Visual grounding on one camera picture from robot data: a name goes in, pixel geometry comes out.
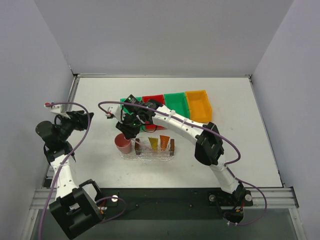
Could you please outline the right green plastic bin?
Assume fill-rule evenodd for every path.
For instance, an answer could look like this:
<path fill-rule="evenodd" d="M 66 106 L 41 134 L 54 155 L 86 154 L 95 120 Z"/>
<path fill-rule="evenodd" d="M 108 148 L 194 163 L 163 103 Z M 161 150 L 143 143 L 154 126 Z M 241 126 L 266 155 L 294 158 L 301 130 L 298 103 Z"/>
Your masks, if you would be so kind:
<path fill-rule="evenodd" d="M 183 117 L 190 118 L 189 106 L 184 92 L 164 94 L 165 105 Z"/>

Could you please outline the pink plastic cup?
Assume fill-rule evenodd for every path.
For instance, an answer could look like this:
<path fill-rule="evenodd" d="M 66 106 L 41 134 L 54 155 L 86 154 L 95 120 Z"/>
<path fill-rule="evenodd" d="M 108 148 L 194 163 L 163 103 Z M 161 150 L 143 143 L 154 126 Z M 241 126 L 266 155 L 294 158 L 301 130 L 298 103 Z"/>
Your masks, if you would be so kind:
<path fill-rule="evenodd" d="M 132 150 L 131 140 L 126 139 L 123 133 L 115 137 L 114 143 L 122 154 L 129 154 Z"/>

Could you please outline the front aluminium rail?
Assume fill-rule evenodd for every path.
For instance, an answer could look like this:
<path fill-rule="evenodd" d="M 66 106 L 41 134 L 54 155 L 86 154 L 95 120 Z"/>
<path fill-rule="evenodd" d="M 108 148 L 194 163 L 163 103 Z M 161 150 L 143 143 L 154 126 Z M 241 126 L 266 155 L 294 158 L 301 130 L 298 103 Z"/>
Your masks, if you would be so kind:
<path fill-rule="evenodd" d="M 253 200 L 253 207 L 262 209 L 265 205 L 262 194 L 255 188 L 249 188 Z M 262 188 L 268 209 L 297 209 L 298 200 L 293 188 Z M 30 210 L 41 210 L 50 193 L 49 188 L 39 188 L 34 191 Z"/>

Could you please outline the red plastic bin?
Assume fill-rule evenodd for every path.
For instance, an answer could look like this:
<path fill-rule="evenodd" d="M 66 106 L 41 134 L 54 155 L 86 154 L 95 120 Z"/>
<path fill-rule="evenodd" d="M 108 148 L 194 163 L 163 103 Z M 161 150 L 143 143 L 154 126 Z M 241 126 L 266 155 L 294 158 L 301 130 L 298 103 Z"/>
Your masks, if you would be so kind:
<path fill-rule="evenodd" d="M 161 103 L 161 104 L 165 104 L 165 99 L 164 99 L 164 95 L 163 94 L 160 94 L 160 95 L 149 95 L 149 96 L 143 96 L 142 97 L 142 100 L 146 103 L 148 100 L 156 100 L 157 102 Z M 152 131 L 155 131 L 156 129 L 158 129 L 158 127 L 154 124 L 151 124 L 151 125 L 146 125 L 143 127 L 143 130 L 144 131 L 147 131 L 147 132 L 152 132 Z"/>

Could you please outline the orange plastic bin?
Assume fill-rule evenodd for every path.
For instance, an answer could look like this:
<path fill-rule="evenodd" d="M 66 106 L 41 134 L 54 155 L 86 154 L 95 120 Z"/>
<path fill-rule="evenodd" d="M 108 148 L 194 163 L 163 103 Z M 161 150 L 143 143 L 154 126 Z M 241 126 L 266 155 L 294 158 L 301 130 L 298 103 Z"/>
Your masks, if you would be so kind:
<path fill-rule="evenodd" d="M 212 107 L 205 90 L 186 91 L 185 97 L 189 108 L 189 116 L 192 121 L 208 123 L 212 121 Z"/>

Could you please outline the yellow toothpaste tube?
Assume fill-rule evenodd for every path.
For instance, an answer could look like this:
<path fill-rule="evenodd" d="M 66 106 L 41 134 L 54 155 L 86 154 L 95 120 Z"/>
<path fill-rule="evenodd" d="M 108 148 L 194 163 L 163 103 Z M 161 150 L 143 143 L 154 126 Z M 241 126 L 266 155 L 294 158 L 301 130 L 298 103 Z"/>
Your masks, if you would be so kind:
<path fill-rule="evenodd" d="M 159 139 L 155 138 L 155 137 L 148 137 L 148 140 L 150 142 L 151 149 L 153 151 L 157 151 L 158 150 Z"/>

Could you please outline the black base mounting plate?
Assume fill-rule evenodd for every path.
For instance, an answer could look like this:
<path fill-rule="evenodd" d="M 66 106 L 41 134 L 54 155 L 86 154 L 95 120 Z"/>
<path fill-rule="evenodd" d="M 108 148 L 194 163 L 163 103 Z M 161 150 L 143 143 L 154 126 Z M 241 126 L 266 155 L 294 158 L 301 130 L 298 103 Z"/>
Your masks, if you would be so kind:
<path fill-rule="evenodd" d="M 220 220 L 223 213 L 239 207 L 252 207 L 251 192 L 240 200 L 214 188 L 102 188 L 103 197 L 123 201 L 102 201 L 106 218 L 118 220 Z"/>

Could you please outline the white toothbrush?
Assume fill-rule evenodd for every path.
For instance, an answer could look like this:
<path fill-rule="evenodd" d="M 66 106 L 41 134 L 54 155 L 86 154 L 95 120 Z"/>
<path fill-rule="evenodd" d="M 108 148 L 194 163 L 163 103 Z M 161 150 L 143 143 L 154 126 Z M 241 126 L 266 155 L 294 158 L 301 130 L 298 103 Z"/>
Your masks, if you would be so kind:
<path fill-rule="evenodd" d="M 143 147 L 143 148 L 146 148 L 146 149 L 148 149 L 148 150 L 150 150 L 150 151 L 153 150 L 151 147 L 143 144 L 142 142 L 140 142 L 140 141 L 138 141 L 138 140 L 135 140 L 135 139 L 134 139 L 133 141 L 134 141 L 136 144 L 138 144 L 138 145 L 140 145 L 141 147 Z"/>

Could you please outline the aluminium table edge rail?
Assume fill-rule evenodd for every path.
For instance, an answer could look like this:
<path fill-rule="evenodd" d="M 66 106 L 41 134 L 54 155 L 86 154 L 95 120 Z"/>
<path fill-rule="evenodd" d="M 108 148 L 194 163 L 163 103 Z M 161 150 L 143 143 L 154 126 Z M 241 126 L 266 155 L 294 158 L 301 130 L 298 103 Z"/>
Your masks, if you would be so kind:
<path fill-rule="evenodd" d="M 118 100 L 133 94 L 138 97 L 166 93 L 205 90 L 209 97 L 215 94 L 234 99 L 251 94 L 248 77 L 183 77 L 183 76 L 107 76 L 98 74 L 74 77 L 70 99 L 90 96 L 98 100 Z"/>

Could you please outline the clear textured glass tray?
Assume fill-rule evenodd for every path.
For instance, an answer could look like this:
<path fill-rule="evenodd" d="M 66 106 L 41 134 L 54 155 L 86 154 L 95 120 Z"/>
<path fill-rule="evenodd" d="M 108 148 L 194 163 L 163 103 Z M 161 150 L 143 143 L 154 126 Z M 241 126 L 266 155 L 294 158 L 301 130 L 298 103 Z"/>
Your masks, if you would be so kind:
<path fill-rule="evenodd" d="M 141 137 L 138 138 L 140 139 L 140 142 L 147 145 L 148 147 L 151 148 L 151 144 L 150 141 L 148 139 L 148 137 Z M 123 154 L 120 151 L 119 155 L 127 161 L 144 161 L 144 162 L 168 162 L 170 160 L 172 160 L 175 157 L 175 152 L 174 152 L 174 156 L 170 156 L 170 143 L 168 143 L 168 146 L 166 148 L 166 150 L 161 150 L 160 147 L 160 139 L 158 138 L 158 150 L 154 151 L 154 150 L 149 150 L 147 148 L 141 147 L 141 154 L 140 155 L 136 155 L 135 153 L 135 142 L 132 141 L 131 142 L 131 152 L 128 154 Z"/>

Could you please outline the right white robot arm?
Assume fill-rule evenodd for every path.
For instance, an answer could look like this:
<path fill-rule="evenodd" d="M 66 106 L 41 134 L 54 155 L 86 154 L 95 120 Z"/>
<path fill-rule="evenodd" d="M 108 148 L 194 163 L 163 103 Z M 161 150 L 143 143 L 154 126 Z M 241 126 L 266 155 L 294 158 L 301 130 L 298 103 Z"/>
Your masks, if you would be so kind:
<path fill-rule="evenodd" d="M 246 190 L 243 184 L 228 170 L 226 161 L 220 160 L 224 154 L 223 140 L 214 123 L 195 122 L 154 99 L 142 102 L 133 95 L 130 95 L 123 105 L 111 107 L 110 110 L 118 120 L 116 128 L 128 140 L 136 138 L 143 124 L 164 127 L 184 137 L 194 144 L 195 159 L 210 167 L 221 190 L 230 194 L 236 202 L 245 198 Z"/>

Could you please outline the orange toothpaste tube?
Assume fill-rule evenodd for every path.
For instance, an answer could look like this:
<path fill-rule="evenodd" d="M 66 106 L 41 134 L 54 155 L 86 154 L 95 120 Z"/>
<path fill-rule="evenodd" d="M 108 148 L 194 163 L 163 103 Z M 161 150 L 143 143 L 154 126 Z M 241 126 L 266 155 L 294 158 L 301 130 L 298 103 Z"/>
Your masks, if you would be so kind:
<path fill-rule="evenodd" d="M 162 151 L 165 151 L 168 147 L 170 137 L 166 135 L 160 135 L 159 137 L 160 137 L 160 149 Z"/>

